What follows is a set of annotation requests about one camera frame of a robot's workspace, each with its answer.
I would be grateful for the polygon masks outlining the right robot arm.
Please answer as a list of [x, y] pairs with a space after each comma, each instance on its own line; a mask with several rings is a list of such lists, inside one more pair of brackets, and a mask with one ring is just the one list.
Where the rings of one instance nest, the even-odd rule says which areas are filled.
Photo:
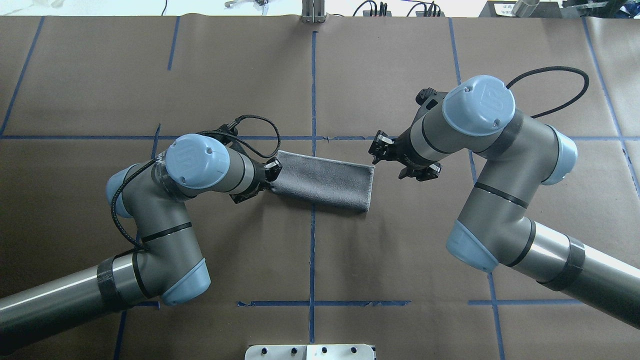
[[369, 148], [374, 164], [396, 161], [398, 174], [438, 178], [441, 160], [469, 150], [486, 160], [446, 241], [455, 258], [492, 272], [502, 264], [538, 284], [638, 328], [639, 270], [526, 217], [540, 186], [561, 182], [578, 160], [575, 142], [524, 114], [512, 91], [491, 75], [449, 92], [416, 97], [412, 124], [391, 139], [379, 130]]

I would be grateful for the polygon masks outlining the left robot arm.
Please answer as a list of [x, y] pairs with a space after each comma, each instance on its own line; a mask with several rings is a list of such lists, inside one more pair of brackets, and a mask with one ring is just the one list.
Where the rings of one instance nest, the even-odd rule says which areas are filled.
[[268, 189], [282, 170], [276, 153], [258, 162], [236, 123], [179, 136], [164, 152], [112, 175], [105, 193], [132, 248], [91, 268], [1, 299], [1, 354], [160, 297], [167, 306], [203, 294], [211, 280], [185, 203], [206, 192], [234, 203]]

